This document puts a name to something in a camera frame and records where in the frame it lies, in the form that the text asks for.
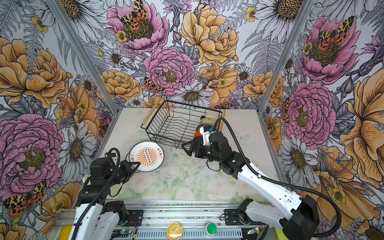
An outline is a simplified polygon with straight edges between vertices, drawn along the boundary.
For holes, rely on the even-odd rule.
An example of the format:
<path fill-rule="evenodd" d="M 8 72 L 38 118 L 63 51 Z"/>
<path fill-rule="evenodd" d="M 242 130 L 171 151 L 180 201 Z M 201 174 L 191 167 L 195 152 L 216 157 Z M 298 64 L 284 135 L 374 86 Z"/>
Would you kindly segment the white plate orange pattern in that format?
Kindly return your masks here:
<path fill-rule="evenodd" d="M 139 162 L 139 172 L 148 173 L 157 170 L 165 159 L 163 148 L 151 141 L 139 142 L 132 147 L 128 154 L 128 161 Z"/>

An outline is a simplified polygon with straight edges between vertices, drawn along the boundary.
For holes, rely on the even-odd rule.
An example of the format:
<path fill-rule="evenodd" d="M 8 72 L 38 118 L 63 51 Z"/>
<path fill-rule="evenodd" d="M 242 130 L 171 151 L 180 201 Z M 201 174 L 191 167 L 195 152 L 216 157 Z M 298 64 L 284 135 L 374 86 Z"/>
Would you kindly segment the black wire dish rack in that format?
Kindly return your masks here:
<path fill-rule="evenodd" d="M 179 149 L 194 138 L 202 117 L 225 115 L 225 109 L 209 109 L 158 98 L 142 121 L 141 128 L 151 141 Z"/>

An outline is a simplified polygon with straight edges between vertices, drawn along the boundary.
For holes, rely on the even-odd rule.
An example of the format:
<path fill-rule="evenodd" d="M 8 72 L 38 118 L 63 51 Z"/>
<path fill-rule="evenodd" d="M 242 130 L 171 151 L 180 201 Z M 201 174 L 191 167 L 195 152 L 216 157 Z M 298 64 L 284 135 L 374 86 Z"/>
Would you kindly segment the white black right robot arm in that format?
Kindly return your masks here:
<path fill-rule="evenodd" d="M 257 170 L 252 173 L 240 153 L 231 149 L 227 141 L 203 144 L 197 137 L 182 144 L 188 156 L 218 162 L 220 169 L 247 184 L 261 194 L 271 206 L 264 206 L 255 200 L 246 198 L 237 208 L 237 214 L 230 214 L 243 225 L 260 222 L 283 231 L 290 240 L 310 240 L 315 236 L 320 223 L 315 201 L 309 197 L 302 198 L 282 186 L 263 180 L 264 174 Z"/>

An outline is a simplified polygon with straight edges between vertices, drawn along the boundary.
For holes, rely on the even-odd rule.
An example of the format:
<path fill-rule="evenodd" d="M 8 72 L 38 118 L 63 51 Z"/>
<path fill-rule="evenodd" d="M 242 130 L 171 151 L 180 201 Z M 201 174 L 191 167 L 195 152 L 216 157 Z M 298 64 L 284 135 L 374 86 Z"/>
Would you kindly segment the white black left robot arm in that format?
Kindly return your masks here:
<path fill-rule="evenodd" d="M 106 202 L 111 187 L 126 183 L 141 163 L 115 164 L 100 158 L 92 162 L 91 176 L 86 180 L 76 202 L 76 216 L 70 240 L 109 240 L 114 228 L 126 222 L 128 213 L 123 201 Z"/>

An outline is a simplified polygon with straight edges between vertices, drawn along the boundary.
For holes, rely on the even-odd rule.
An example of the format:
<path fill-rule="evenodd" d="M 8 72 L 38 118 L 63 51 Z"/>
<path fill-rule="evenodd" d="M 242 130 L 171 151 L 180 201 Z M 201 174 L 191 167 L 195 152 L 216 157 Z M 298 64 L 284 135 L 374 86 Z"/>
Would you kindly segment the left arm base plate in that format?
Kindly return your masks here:
<path fill-rule="evenodd" d="M 143 210 L 127 210 L 127 217 L 121 227 L 140 227 L 143 221 Z"/>

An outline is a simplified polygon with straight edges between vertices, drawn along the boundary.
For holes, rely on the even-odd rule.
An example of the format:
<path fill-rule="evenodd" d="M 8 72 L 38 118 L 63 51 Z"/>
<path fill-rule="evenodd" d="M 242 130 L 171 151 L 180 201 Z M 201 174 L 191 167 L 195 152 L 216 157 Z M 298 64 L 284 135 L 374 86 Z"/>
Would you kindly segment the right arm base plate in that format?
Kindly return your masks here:
<path fill-rule="evenodd" d="M 224 221 L 226 226 L 245 226 L 252 222 L 244 211 L 238 209 L 225 209 Z"/>

